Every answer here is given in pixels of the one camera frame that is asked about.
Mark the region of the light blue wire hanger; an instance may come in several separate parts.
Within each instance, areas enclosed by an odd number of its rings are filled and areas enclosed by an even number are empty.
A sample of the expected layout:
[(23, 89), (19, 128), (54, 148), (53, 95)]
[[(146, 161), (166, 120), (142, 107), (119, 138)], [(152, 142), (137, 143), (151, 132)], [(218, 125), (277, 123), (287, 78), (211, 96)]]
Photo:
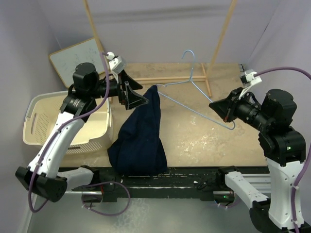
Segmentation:
[[(177, 86), (177, 85), (182, 85), (182, 84), (190, 83), (197, 91), (199, 91), (209, 101), (209, 103), (213, 103), (213, 100), (210, 97), (208, 97), (207, 94), (205, 94), (202, 91), (202, 89), (199, 88), (199, 86), (194, 82), (194, 75), (193, 75), (193, 73), (194, 73), (194, 66), (195, 66), (195, 62), (196, 62), (196, 56), (195, 56), (194, 52), (192, 50), (185, 50), (183, 52), (183, 54), (182, 54), (181, 59), (184, 59), (184, 56), (185, 56), (186, 53), (190, 53), (192, 55), (192, 64), (191, 64), (191, 68), (190, 68), (189, 77), (186, 78), (185, 81), (178, 81), (178, 82), (173, 82), (173, 83), (159, 83), (159, 84), (156, 84), (156, 86), (168, 87), (168, 86), (174, 86), (174, 85)], [(165, 94), (163, 94), (163, 93), (161, 93), (159, 91), (158, 91), (158, 94), (163, 96), (163, 97), (165, 97), (165, 98), (167, 98), (167, 99), (169, 99), (169, 100), (171, 100), (171, 101), (173, 101), (174, 103), (176, 103), (176, 104), (178, 104), (178, 105), (180, 105), (180, 106), (190, 110), (191, 112), (193, 112), (193, 113), (203, 117), (204, 119), (209, 120), (209, 121), (211, 121), (211, 122), (213, 122), (213, 123), (215, 123), (215, 124), (225, 128), (225, 129), (228, 129), (228, 130), (232, 131), (232, 130), (234, 130), (236, 128), (236, 123), (234, 121), (233, 121), (233, 126), (232, 127), (226, 126), (225, 124), (223, 124), (223, 123), (221, 123), (219, 121), (216, 121), (216, 120), (214, 120), (214, 119), (212, 119), (212, 118), (210, 118), (210, 117), (208, 117), (208, 116), (206, 116), (204, 114), (201, 114), (201, 113), (195, 111), (194, 109), (189, 108), (188, 106), (186, 106), (186, 105), (182, 104), (181, 102), (179, 102), (179, 101), (169, 97), (168, 95), (165, 95)]]

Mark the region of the navy blue t shirt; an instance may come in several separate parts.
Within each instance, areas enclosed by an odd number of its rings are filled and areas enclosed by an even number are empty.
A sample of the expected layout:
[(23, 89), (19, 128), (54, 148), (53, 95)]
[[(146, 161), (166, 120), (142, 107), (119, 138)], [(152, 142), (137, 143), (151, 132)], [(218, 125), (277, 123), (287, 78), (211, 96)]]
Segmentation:
[(133, 111), (107, 150), (111, 166), (122, 175), (156, 175), (168, 169), (159, 137), (161, 109), (157, 86), (151, 86), (143, 96), (149, 103)]

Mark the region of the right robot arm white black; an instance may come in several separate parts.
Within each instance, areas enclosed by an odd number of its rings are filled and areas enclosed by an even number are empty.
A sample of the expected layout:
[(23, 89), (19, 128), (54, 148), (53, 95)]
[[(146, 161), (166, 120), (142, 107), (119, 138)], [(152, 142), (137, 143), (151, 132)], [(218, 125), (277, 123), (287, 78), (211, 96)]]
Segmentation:
[(301, 212), (298, 180), (306, 168), (306, 141), (292, 126), (297, 109), (293, 96), (280, 89), (266, 93), (259, 103), (254, 94), (242, 95), (242, 88), (227, 98), (210, 103), (224, 122), (236, 119), (258, 130), (270, 173), (271, 194), (260, 193), (234, 167), (219, 170), (216, 184), (232, 189), (249, 209), (251, 221), (262, 233), (308, 233), (311, 230)]

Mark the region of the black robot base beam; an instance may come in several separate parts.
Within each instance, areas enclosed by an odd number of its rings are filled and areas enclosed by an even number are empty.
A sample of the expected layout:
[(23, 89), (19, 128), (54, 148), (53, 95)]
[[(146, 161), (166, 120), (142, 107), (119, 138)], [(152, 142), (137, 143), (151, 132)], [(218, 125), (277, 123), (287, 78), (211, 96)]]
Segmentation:
[(118, 198), (133, 199), (199, 199), (231, 203), (236, 192), (221, 184), (217, 167), (170, 167), (154, 176), (125, 176), (111, 167), (98, 167), (100, 181), (105, 185), (92, 188), (77, 187), (70, 194), (88, 196), (103, 202), (116, 202)]

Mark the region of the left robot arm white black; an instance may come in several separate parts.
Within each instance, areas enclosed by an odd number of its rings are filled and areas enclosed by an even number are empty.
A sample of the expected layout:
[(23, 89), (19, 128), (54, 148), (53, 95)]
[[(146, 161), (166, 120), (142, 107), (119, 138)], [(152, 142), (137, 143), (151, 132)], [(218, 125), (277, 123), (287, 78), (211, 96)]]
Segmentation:
[(88, 190), (97, 189), (100, 178), (94, 168), (81, 166), (62, 175), (58, 174), (74, 137), (108, 97), (117, 96), (126, 110), (148, 103), (145, 97), (136, 93), (136, 90), (142, 89), (142, 85), (125, 72), (125, 62), (114, 59), (109, 62), (109, 66), (114, 78), (110, 79), (106, 75), (103, 80), (99, 78), (92, 63), (81, 63), (75, 68), (73, 84), (63, 100), (51, 134), (28, 166), (20, 166), (16, 170), (15, 176), (28, 191), (30, 205), (32, 194), (57, 202), (66, 191), (80, 186), (85, 186)]

